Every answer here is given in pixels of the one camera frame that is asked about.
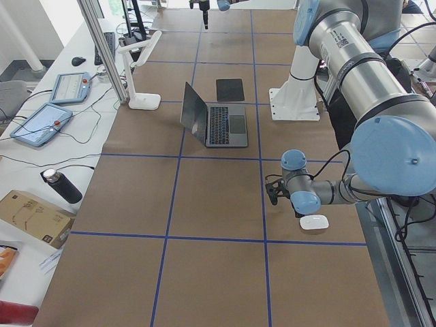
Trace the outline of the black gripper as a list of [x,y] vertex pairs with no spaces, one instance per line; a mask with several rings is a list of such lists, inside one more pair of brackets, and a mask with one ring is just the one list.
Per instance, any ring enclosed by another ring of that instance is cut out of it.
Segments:
[[208,11],[210,10],[209,0],[189,0],[189,7],[193,9],[194,5],[198,4],[199,10],[202,12],[204,28],[208,29]]
[[290,193],[285,187],[283,179],[277,179],[272,182],[265,182],[266,193],[273,206],[278,205],[279,198],[286,198],[290,200]]

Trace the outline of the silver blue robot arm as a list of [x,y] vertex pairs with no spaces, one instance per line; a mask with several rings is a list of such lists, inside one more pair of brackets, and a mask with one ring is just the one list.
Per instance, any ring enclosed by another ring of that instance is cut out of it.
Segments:
[[[217,6],[219,11],[228,11],[231,5],[244,2],[245,0],[218,0]],[[198,4],[199,10],[202,12],[204,28],[208,29],[208,11],[211,9],[209,0],[188,0],[189,8],[192,10],[195,4]]]
[[354,171],[319,181],[301,151],[286,151],[281,178],[266,184],[272,204],[285,197],[297,214],[310,215],[324,204],[435,190],[435,107],[407,92],[381,57],[399,38],[402,9],[402,1],[300,2],[294,42],[326,64],[356,119],[345,147]]

